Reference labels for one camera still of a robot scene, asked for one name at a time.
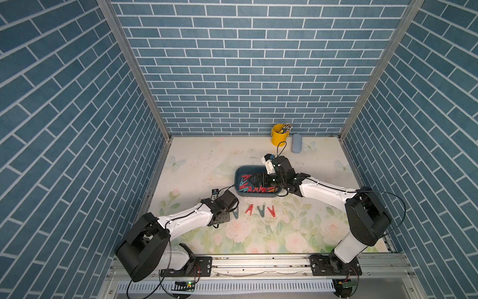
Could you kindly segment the dark teal storage box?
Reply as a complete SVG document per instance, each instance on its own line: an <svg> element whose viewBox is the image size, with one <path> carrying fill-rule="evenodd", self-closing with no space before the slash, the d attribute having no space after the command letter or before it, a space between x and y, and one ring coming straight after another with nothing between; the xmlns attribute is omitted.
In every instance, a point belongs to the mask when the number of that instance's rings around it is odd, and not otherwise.
<svg viewBox="0 0 478 299"><path fill-rule="evenodd" d="M235 172L235 190L243 197L274 198L282 192L280 187L272 186L268 181L265 166L246 165Z"/></svg>

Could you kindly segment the red clothespin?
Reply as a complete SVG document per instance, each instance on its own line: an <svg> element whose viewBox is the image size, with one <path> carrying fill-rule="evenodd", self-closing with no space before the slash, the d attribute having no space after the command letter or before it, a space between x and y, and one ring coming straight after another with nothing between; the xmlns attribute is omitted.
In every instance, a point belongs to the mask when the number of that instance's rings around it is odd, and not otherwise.
<svg viewBox="0 0 478 299"><path fill-rule="evenodd" d="M275 212L275 207L274 207L274 206L268 206L268 207L267 207L267 210L269 211L269 213L271 214L271 216L272 216L273 218L276 217L276 212Z"/></svg>
<svg viewBox="0 0 478 299"><path fill-rule="evenodd" d="M254 204L250 204L247 210L245 211L245 214L249 214L251 216L253 213L253 208L254 208Z"/></svg>

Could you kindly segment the dark teal clothespin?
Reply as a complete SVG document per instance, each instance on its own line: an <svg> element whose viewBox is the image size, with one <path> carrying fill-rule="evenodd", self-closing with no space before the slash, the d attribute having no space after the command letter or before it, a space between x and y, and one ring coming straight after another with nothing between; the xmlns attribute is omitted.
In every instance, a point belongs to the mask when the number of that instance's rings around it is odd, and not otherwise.
<svg viewBox="0 0 478 299"><path fill-rule="evenodd" d="M266 205L263 204L262 206L257 206L257 209L258 209L258 211L259 211L260 217L261 217L261 218L264 218L264 217L265 217Z"/></svg>

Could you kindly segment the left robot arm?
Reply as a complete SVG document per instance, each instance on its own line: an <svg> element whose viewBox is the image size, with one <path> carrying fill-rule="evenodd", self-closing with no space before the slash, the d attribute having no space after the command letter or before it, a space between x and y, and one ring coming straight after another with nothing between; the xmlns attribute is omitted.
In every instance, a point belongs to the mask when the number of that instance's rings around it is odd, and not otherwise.
<svg viewBox="0 0 478 299"><path fill-rule="evenodd" d="M115 255L133 282L140 282L155 270L166 276L187 276L194 272L197 256L181 243L173 240L200 227L218 227L230 221L230 213L239 199L229 190L202 199L199 204L180 213L156 217L142 215L119 241Z"/></svg>

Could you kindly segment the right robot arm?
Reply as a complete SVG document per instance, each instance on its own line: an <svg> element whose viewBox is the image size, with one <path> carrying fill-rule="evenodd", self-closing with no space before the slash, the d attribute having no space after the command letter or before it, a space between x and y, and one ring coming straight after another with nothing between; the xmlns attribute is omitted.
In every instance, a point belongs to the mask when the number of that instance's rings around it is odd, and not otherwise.
<svg viewBox="0 0 478 299"><path fill-rule="evenodd" d="M240 177L240 192L278 194L285 191L316 199L346 213L349 232L329 254L332 265L338 267L352 262L367 247L374 246L391 224L377 192L368 187L349 189L323 183L309 174L295 172L285 156L267 154L262 162L263 171Z"/></svg>

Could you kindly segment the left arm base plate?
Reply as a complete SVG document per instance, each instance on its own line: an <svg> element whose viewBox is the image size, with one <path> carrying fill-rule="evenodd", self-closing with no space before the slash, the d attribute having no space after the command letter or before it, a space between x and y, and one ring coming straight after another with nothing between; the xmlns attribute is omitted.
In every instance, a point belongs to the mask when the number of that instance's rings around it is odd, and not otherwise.
<svg viewBox="0 0 478 299"><path fill-rule="evenodd" d="M161 270L161 277L210 277L212 270L211 256L197 256L189 259L180 270Z"/></svg>

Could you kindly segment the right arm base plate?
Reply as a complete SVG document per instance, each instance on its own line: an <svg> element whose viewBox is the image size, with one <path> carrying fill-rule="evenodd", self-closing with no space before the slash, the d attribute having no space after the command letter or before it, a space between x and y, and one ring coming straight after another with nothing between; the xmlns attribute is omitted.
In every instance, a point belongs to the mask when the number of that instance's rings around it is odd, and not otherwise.
<svg viewBox="0 0 478 299"><path fill-rule="evenodd" d="M337 276L337 275L362 275L362 270L357 257L349 263L344 263L335 253L329 255L312 254L309 262L314 276Z"/></svg>

